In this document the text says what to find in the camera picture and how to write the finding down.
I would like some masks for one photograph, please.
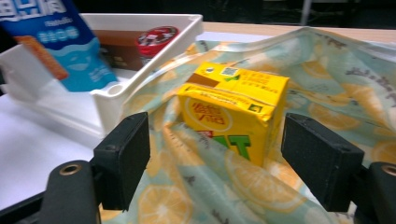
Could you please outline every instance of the white plastic tray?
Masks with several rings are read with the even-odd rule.
[[[22,105],[70,127],[104,137],[119,123],[129,94],[158,66],[172,59],[203,32],[202,16],[190,14],[81,14],[93,30],[145,31],[176,26],[180,34],[139,71],[114,69],[120,83],[91,92],[69,92],[24,46],[0,54],[7,85],[2,89]]]

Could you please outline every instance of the table surface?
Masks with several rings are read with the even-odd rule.
[[[205,33],[199,38],[251,42],[299,28],[204,22]],[[360,40],[396,43],[395,30],[323,29]],[[0,97],[0,120],[0,210],[43,191],[53,168],[66,161],[89,160],[100,143],[98,138],[15,105],[7,95]]]
[[[301,26],[264,25],[247,23],[204,22],[204,30],[245,35],[283,35],[300,29]],[[350,38],[396,44],[396,30],[346,29],[318,27],[319,29],[345,35]]]

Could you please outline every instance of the cloth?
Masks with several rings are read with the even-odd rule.
[[[151,158],[129,212],[104,221],[353,223],[353,204],[343,214],[318,204],[282,158],[281,133],[259,167],[183,122],[176,93],[203,62],[290,77],[285,113],[340,134],[364,150],[365,166],[396,163],[396,48],[309,27],[254,43],[199,41],[125,101],[124,116],[149,112]]]

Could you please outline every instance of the yellow juice box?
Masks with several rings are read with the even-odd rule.
[[[262,166],[286,103],[287,77],[203,63],[177,93],[187,125]]]

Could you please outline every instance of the screw hole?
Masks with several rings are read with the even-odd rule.
[[[73,175],[77,173],[79,170],[81,170],[81,165],[79,164],[70,164],[65,166],[64,168],[61,169],[59,174],[61,175]]]
[[[396,176],[396,167],[395,166],[391,166],[391,165],[383,165],[382,166],[382,170],[389,174],[389,175],[394,175]]]

